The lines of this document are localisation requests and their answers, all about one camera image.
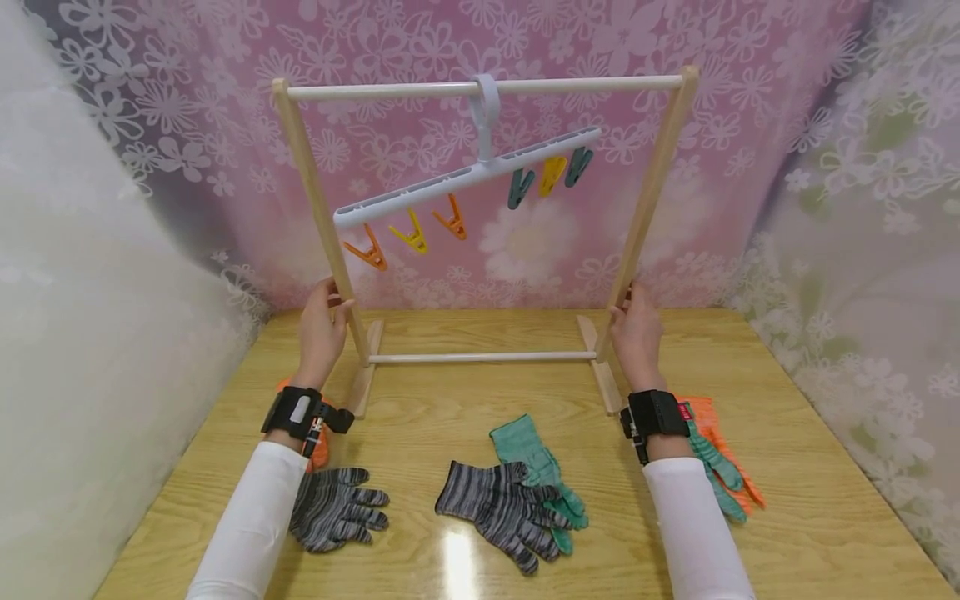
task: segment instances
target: orange glove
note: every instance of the orange glove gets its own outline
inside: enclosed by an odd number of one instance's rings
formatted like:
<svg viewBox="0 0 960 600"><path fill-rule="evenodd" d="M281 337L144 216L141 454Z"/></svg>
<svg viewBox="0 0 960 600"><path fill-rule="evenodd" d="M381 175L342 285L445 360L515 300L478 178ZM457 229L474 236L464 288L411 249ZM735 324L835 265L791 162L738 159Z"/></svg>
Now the orange glove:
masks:
<svg viewBox="0 0 960 600"><path fill-rule="evenodd" d="M736 503L743 508L743 512L747 515L753 512L753 504L750 502L751 498L760 508L767 508L767 501L763 498L763 494L760 493L759 488L750 476L747 475L747 471L736 461L730 447L727 445L727 441L720 434L720 419L717 417L716 411L713 410L713 399L708 397L678 397L677 400L679 402L690 403L690 408L693 409L694 420L697 423L697 429L700 430L700 434L707 438L707 440L740 471L740 476L743 477L743 489L735 492L727 488L727 486L724 486L724 488L727 489L727 492L736 500Z"/></svg>
<svg viewBox="0 0 960 600"><path fill-rule="evenodd" d="M279 393L280 390L290 385L290 377L287 377L283 381L276 384L276 391ZM324 398L328 404L332 405L330 398ZM330 459L330 450L327 446L330 443L330 428L326 426L326 423L320 430L320 441L313 447L313 454L310 455L310 462L306 465L306 472L312 473L316 470L326 467L327 461Z"/></svg>

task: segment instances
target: gray striped glove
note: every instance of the gray striped glove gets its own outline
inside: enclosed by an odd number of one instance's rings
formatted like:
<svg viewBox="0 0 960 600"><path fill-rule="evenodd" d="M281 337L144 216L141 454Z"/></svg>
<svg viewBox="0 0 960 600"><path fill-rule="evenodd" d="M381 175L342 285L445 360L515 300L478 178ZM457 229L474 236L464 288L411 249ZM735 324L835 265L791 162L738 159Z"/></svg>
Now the gray striped glove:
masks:
<svg viewBox="0 0 960 600"><path fill-rule="evenodd" d="M383 531L387 516L370 506L386 506L381 490L357 488L370 479L365 468L331 468L303 475L290 533L307 552L329 552L348 540L372 543L368 529Z"/></svg>
<svg viewBox="0 0 960 600"><path fill-rule="evenodd" d="M560 547L544 528L573 526L560 513L543 506L547 500L560 499L560 490L523 486L526 476L523 463L477 468L451 461L434 510L438 515L471 521L484 539L514 559L524 575L533 575L540 562L527 546L553 562L560 556Z"/></svg>

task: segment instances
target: white sleeve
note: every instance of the white sleeve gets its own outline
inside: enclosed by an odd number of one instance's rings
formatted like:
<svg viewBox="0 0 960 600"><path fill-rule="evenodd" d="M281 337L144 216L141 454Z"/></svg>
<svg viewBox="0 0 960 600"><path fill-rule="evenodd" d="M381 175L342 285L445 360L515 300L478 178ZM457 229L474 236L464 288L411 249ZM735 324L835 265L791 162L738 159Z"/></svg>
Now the white sleeve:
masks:
<svg viewBox="0 0 960 600"><path fill-rule="evenodd" d="M756 600L703 462L667 458L643 468L657 508L676 600Z"/></svg>
<svg viewBox="0 0 960 600"><path fill-rule="evenodd" d="M187 600L260 600L290 525L306 457L261 442L237 483Z"/></svg>

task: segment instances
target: table surface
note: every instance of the table surface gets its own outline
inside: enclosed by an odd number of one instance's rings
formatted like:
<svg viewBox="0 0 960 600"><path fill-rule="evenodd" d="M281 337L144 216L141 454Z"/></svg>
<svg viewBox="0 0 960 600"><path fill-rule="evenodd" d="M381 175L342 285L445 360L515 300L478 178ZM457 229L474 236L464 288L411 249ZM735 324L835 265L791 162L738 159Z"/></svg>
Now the table surface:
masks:
<svg viewBox="0 0 960 600"><path fill-rule="evenodd" d="M598 326L599 311L588 314ZM371 312L383 352L583 349L574 311ZM733 534L758 598L953 598L947 583L737 313L664 310L661 369L678 395L711 396L765 494ZM182 598L259 440L277 382L298 362L296 313L266 325L101 587L101 600ZM621 391L623 377L614 363ZM351 343L324 393L342 397ZM583 498L574 553L522 577L472 526L433 505L451 459L496 464L488 432L529 413ZM390 528L372 545L309 555L288 536L268 598L669 598L632 447L587 363L377 367L367 417L331 443L332 466L369 469Z"/></svg>

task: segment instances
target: hand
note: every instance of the hand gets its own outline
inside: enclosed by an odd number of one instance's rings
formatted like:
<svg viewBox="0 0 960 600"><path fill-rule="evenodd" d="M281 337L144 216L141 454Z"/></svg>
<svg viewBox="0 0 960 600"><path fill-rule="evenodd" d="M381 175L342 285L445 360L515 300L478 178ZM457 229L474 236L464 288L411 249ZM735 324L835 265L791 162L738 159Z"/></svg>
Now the hand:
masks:
<svg viewBox="0 0 960 600"><path fill-rule="evenodd" d="M631 284L622 308L611 306L613 351L634 392L666 390L660 374L663 325L657 308L639 280Z"/></svg>
<svg viewBox="0 0 960 600"><path fill-rule="evenodd" d="M330 308L336 307L333 320ZM325 279L310 293L300 315L300 367L290 379L298 388L320 390L347 339L347 314L353 300L342 301L333 279Z"/></svg>

